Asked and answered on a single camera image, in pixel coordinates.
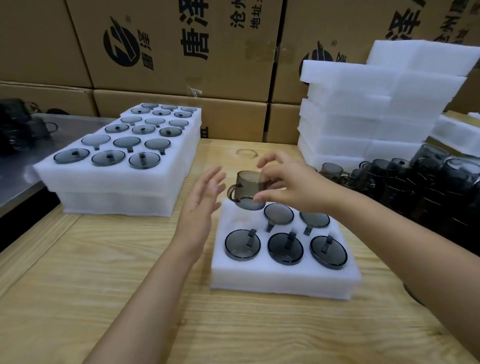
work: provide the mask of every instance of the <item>right hand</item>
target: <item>right hand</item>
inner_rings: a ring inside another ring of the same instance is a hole
[[[268,165],[277,161],[280,164]],[[331,214],[339,199],[348,189],[321,176],[305,163],[282,151],[263,156],[258,164],[262,168],[261,182],[273,182],[268,190],[257,193],[255,202],[278,202],[300,212]]]

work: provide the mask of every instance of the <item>stacked foam trays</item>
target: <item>stacked foam trays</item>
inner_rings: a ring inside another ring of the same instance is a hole
[[[34,167],[66,213],[170,217],[201,116],[197,108],[140,104]]]
[[[411,159],[480,58],[479,47],[377,40],[367,64],[303,61],[299,150],[321,168]]]

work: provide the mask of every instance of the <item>glass mug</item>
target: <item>glass mug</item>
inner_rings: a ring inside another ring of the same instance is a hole
[[[260,182],[260,172],[241,170],[237,173],[237,183],[228,188],[227,197],[245,210],[261,210],[265,202],[254,202],[253,197],[266,190],[266,186],[267,183]]]

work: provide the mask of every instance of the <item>brand logo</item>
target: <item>brand logo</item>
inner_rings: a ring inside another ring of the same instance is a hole
[[[103,34],[103,46],[112,60],[123,67],[132,67],[140,58],[140,46],[135,36],[110,17],[113,25]]]
[[[335,47],[337,45],[336,40],[333,40],[331,42],[331,45],[332,45],[332,47]],[[308,60],[309,57],[310,57],[310,53],[307,53],[305,55],[305,57],[303,57],[303,59],[300,61],[300,66],[299,66],[299,75],[300,76],[301,76],[301,69],[302,69],[302,66],[303,66],[303,61]],[[313,61],[330,61],[330,62],[334,61],[330,52],[326,51],[324,49],[323,45],[319,41],[317,42],[317,49],[314,49],[312,51],[312,58],[310,58],[310,59],[313,60]],[[346,61],[347,61],[347,57],[344,54],[341,54],[340,52],[338,52],[335,62],[346,62]]]

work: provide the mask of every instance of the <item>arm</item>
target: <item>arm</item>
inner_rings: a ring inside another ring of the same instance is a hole
[[[281,164],[264,167],[272,160]],[[254,201],[280,202],[337,219],[480,359],[480,257],[282,152],[263,157],[258,167],[264,167],[262,179],[286,189],[262,191]]]
[[[87,356],[84,364],[158,363],[183,284],[202,254],[212,227],[211,214],[225,190],[220,167],[193,186],[180,212],[177,229],[143,282]]]

